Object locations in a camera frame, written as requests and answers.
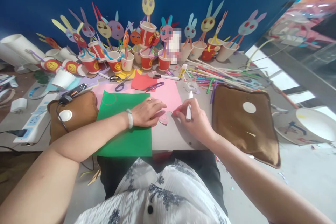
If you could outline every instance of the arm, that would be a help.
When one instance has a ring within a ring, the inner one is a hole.
[[[186,107],[191,104],[192,121],[186,122]],[[281,183],[254,160],[212,129],[196,99],[188,99],[176,112],[188,131],[223,162],[239,187],[272,223],[333,223],[290,187]]]
[[[135,126],[156,125],[167,107],[150,97],[133,108]],[[59,138],[29,168],[0,206],[0,223],[60,223],[69,205],[79,163],[128,128],[127,112]]]

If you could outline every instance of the person's left hand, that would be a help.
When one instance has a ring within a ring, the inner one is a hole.
[[[146,100],[131,109],[133,125],[140,127],[155,126],[160,116],[165,113],[161,109],[166,107],[167,105],[159,99],[147,97]]]

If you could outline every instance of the scissors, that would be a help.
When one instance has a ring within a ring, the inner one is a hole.
[[[116,92],[120,92],[121,90],[123,90],[124,89],[124,87],[125,87],[125,82],[126,81],[131,81],[131,80],[133,80],[133,78],[132,79],[129,79],[129,77],[132,75],[133,73],[131,73],[130,75],[128,75],[125,79],[122,79],[122,78],[120,78],[119,76],[117,76],[117,75],[112,75],[111,77],[110,77],[110,81],[111,82],[118,82],[118,81],[121,81],[121,83],[114,89]]]

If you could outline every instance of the black button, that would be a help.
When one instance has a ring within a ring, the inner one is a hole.
[[[148,207],[147,207],[147,212],[148,212],[149,214],[152,214],[153,211],[154,211],[154,209],[153,209],[152,206],[148,206]]]

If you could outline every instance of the person's hand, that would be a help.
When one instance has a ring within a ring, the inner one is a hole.
[[[186,121],[187,107],[191,106],[191,121]],[[198,141],[205,146],[208,141],[214,140],[217,133],[212,129],[205,111],[200,108],[195,98],[187,99],[175,111],[176,116]]]
[[[133,125],[140,127],[155,126],[160,116],[165,113],[161,109],[166,107],[167,105],[159,99],[147,97],[146,100],[131,109]]]

